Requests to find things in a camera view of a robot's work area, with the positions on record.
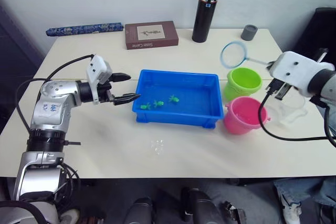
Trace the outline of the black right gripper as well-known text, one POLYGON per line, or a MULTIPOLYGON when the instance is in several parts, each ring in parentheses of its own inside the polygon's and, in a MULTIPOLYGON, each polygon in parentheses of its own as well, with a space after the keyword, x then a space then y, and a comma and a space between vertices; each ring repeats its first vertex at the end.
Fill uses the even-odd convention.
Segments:
MULTIPOLYGON (((275 63, 274 61, 267 63, 267 66, 266 66, 267 71, 271 70, 274 63, 275 63)), ((283 81, 278 80, 276 78, 272 80, 272 90, 278 90, 275 98, 280 101, 284 98, 284 96, 287 94, 287 92, 291 88, 291 85, 284 85, 284 84, 285 83, 283 81)))

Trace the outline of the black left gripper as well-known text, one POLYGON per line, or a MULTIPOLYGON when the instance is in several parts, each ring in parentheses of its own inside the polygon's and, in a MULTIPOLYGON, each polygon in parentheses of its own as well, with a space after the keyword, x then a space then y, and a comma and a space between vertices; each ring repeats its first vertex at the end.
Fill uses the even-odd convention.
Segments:
POLYGON ((113 102, 114 105, 122 105, 130 103, 141 95, 136 93, 127 93, 122 96, 115 97, 111 93, 112 85, 111 82, 122 82, 130 80, 131 76, 126 73, 113 73, 104 83, 97 84, 97 92, 100 103, 113 102))

